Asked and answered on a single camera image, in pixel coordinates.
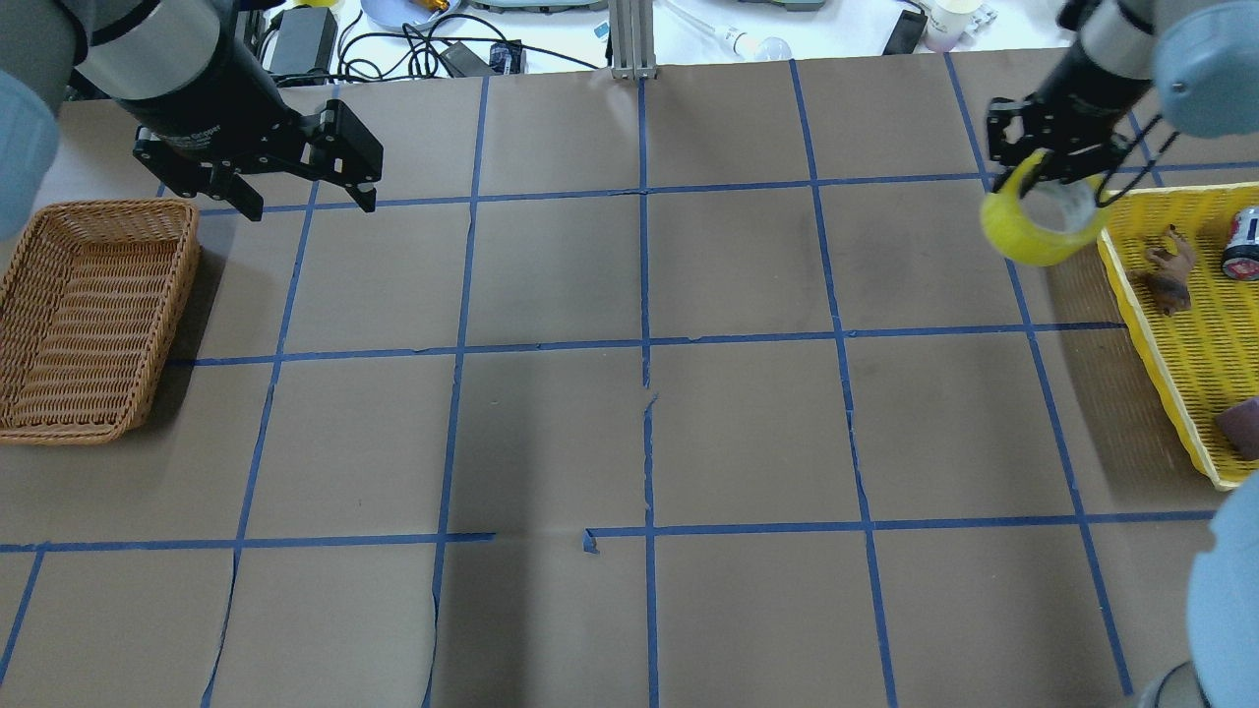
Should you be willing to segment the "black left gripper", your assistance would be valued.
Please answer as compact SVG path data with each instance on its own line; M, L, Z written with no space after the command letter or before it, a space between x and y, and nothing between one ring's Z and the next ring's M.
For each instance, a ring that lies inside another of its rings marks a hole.
M116 102L146 130L135 157L176 197L209 197L262 220L264 198L243 178L297 166L301 178L342 188L364 213L376 210L381 141L342 100L305 116L288 107L238 39L218 40L184 86Z

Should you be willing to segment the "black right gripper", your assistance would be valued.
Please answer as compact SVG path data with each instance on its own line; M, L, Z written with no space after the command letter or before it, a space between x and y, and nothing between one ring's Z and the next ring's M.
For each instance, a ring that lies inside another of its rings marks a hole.
M1093 59L1080 42L1046 81L1022 100L991 98L986 108L990 161L1001 168L990 191L997 193L1017 166L1040 147L1051 157L1039 181L1081 181L1092 207L1109 207L1107 184L1132 152L1132 139L1115 134L1147 92L1147 72L1121 76Z

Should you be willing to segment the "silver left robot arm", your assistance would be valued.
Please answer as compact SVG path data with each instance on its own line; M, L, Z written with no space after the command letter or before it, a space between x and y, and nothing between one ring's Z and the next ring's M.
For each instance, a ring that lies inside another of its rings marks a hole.
M1 231L26 226L60 144L73 76L138 121L132 155L172 194L264 215L251 175L285 173L378 202L384 147L342 100L301 115L215 1L5 1Z

